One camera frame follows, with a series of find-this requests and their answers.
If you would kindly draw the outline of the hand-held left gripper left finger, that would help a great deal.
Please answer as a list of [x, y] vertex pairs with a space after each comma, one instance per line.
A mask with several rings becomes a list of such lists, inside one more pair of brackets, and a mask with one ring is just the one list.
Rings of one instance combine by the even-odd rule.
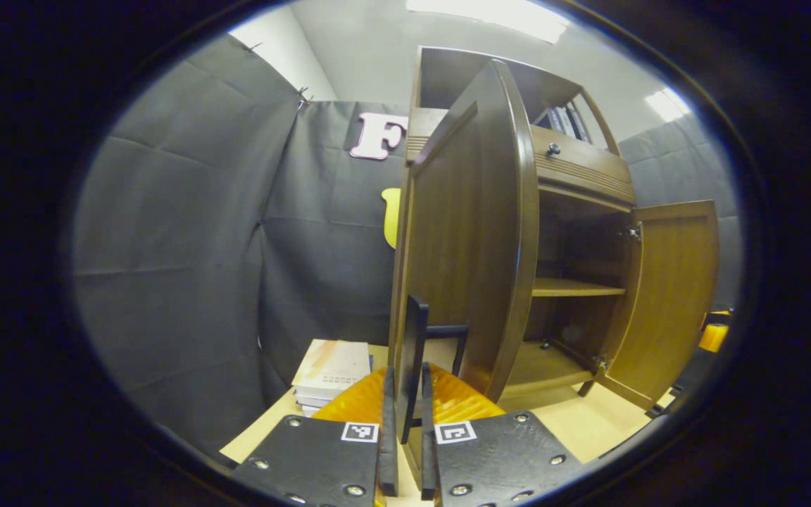
[[312, 417], [280, 418], [234, 479], [296, 506], [384, 506], [398, 493], [394, 372], [383, 367]]

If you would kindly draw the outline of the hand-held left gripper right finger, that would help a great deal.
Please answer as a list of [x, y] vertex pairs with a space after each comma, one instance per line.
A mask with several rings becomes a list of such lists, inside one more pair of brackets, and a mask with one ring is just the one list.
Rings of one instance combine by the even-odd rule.
[[422, 365], [421, 488], [436, 506], [524, 506], [582, 462], [530, 411], [505, 412], [441, 367]]

